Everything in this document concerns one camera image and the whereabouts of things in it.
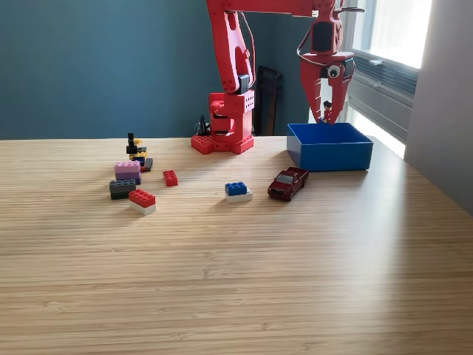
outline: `toy car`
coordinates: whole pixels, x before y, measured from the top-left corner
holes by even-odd
[[[290,167],[280,172],[278,177],[268,187],[271,197],[291,201],[296,192],[307,183],[309,172],[307,170]]]

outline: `blue plastic container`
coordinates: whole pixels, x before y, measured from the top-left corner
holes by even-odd
[[[372,141],[351,124],[288,124],[287,150],[310,172],[367,170]]]

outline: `purple lego brick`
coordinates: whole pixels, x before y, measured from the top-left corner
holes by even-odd
[[[121,161],[115,164],[115,174],[127,172],[141,172],[139,161]]]
[[[141,184],[141,171],[139,172],[118,172],[115,174],[115,180],[134,179],[137,185]]]

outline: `yellow lego piece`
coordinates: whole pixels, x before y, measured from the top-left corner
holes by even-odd
[[[130,154],[129,155],[130,160],[133,160],[133,158],[145,158],[145,159],[147,159],[147,157],[148,157],[148,152],[142,152],[142,153]]]

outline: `white lego brick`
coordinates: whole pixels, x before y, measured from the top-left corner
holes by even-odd
[[[136,203],[130,201],[130,207],[133,208],[135,211],[140,212],[141,214],[144,214],[145,216],[147,214],[151,214],[153,212],[156,212],[156,204],[150,206],[150,207],[141,207],[140,205],[137,205]]]
[[[225,193],[225,199],[228,203],[251,201],[253,200],[253,192],[247,187],[245,195],[228,196],[227,193]]]

